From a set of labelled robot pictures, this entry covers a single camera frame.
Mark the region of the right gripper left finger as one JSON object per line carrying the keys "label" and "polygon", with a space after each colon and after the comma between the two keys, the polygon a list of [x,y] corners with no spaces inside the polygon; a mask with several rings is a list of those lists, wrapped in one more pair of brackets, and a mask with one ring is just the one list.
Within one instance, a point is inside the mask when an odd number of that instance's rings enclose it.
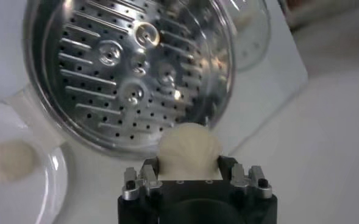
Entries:
{"label": "right gripper left finger", "polygon": [[158,179],[158,174],[158,158],[145,160],[139,172],[134,167],[128,167],[124,172],[122,199],[137,200],[142,190],[148,197],[160,195],[163,183]]}

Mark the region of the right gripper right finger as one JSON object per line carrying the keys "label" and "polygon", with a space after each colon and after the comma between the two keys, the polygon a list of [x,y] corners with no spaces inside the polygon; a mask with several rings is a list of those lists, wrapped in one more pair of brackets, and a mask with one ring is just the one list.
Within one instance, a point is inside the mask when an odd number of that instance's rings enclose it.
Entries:
{"label": "right gripper right finger", "polygon": [[217,160],[222,179],[234,188],[260,199],[272,197],[272,186],[266,179],[261,166],[251,166],[248,173],[235,158],[220,156]]}

